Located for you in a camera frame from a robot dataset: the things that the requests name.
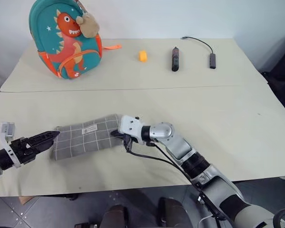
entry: marker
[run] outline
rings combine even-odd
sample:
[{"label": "marker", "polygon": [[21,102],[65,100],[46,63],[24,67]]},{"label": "marker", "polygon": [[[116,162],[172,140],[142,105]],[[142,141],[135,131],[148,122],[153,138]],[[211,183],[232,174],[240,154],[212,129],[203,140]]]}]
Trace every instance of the marker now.
[{"label": "marker", "polygon": [[178,71],[179,67],[179,49],[175,47],[172,50],[172,71]]}]

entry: white wall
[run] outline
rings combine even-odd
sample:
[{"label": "white wall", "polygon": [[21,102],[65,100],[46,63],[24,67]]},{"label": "white wall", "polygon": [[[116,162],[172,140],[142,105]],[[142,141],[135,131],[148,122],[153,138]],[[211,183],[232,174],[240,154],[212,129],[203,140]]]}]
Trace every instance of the white wall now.
[{"label": "white wall", "polygon": [[[0,0],[0,85],[27,43],[34,0]],[[258,70],[285,52],[285,0],[82,0],[102,38],[231,38]]]}]

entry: white table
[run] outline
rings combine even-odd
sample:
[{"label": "white table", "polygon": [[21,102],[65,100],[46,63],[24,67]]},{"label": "white table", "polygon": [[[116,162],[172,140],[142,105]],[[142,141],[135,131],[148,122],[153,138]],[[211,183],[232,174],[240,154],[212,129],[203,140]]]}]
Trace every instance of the white table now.
[{"label": "white table", "polygon": [[[285,175],[285,109],[264,84],[204,88],[0,93],[0,122],[15,138],[107,114],[167,121],[232,181]],[[162,157],[154,148],[139,153]],[[122,147],[52,161],[49,151],[0,177],[0,196],[181,185],[178,170]]]},{"label": "white table", "polygon": [[[104,50],[96,68],[74,80],[56,77],[38,57],[32,42],[14,71],[1,87],[2,92],[112,90],[181,88],[264,84],[233,39],[204,39],[217,55],[217,69],[209,68],[210,50],[192,39],[111,39],[103,45],[122,44],[119,50]],[[171,52],[180,49],[180,69],[171,71]],[[148,61],[138,61],[146,50]]]}]

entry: yellow sponge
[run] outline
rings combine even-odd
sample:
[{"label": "yellow sponge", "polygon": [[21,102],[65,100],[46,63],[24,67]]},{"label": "yellow sponge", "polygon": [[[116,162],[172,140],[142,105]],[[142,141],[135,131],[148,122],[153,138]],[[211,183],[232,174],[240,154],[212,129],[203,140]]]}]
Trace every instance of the yellow sponge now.
[{"label": "yellow sponge", "polygon": [[142,62],[147,62],[147,52],[146,51],[140,51],[139,54],[138,54],[138,59],[139,61],[142,61]]}]

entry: red dinosaur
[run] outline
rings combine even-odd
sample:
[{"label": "red dinosaur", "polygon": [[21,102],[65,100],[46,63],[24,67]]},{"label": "red dinosaur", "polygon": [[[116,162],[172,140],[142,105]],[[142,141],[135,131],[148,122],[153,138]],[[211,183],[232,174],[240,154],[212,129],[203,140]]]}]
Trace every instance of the red dinosaur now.
[{"label": "red dinosaur", "polygon": [[[57,10],[57,18],[54,17],[54,20],[57,23],[56,29],[61,30],[57,35],[61,37],[63,41],[60,42],[61,46],[59,48],[61,51],[56,50],[56,54],[47,55],[52,62],[61,63],[66,58],[81,52],[82,43],[74,39],[74,37],[81,35],[81,31],[76,21],[67,13],[60,13],[59,10]],[[75,78],[80,75],[80,72],[74,71],[76,64],[78,64],[79,70],[83,71],[86,69],[82,55],[69,60],[64,65],[69,78]]]}]

